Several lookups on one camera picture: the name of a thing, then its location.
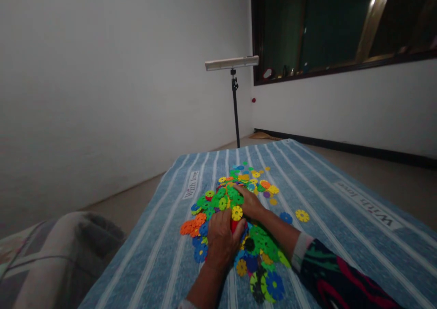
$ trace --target gray floor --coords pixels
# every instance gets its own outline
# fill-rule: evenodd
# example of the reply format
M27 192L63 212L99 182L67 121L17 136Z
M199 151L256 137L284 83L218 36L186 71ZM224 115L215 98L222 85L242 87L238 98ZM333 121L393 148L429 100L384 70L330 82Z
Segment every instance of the gray floor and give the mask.
M245 137L241 140L241 146L268 142L271 141ZM233 142L219 149L236 147L236 142ZM308 147L437 231L437 172L321 147ZM101 213L130 233L155 193L161 176L83 210Z

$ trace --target bed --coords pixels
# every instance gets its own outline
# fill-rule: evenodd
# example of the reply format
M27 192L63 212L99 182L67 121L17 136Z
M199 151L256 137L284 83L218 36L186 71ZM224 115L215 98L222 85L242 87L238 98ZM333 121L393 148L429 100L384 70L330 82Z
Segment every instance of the bed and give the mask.
M137 225L80 305L81 309L175 308L200 265L190 237L179 233L191 206L234 165L264 170L276 185L278 204L264 206L307 222L293 225L317 237L349 264L377 281L407 308L437 304L437 235L302 144L287 139L266 145L179 157L162 177ZM285 298L267 308L318 308L291 269L278 267ZM219 308L258 307L248 283L232 269Z

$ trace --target dark window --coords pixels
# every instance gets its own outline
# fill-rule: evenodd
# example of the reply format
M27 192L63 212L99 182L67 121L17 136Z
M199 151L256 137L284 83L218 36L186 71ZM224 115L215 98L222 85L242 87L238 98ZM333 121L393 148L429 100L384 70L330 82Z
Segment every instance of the dark window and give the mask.
M434 57L436 1L252 0L255 84Z

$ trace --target lamp stand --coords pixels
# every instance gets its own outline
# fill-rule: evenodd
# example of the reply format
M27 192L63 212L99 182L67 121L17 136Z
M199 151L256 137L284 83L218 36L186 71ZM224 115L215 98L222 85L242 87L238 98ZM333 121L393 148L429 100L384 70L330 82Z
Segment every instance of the lamp stand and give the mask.
M240 148L240 133L238 131L238 114L237 114L237 77L235 77L235 74L237 71L235 69L231 69L231 76L232 76L232 95L234 96L234 114L235 114L235 131L237 132L237 148Z

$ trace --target white lamp head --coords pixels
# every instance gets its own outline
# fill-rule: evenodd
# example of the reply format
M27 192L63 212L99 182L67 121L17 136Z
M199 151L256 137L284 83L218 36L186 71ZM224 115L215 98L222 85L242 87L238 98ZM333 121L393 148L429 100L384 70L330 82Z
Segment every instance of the white lamp head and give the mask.
M206 71L220 70L220 69L234 69L245 66L257 66L259 62L259 56L247 56L242 58L233 58L226 60L214 60L206 61Z

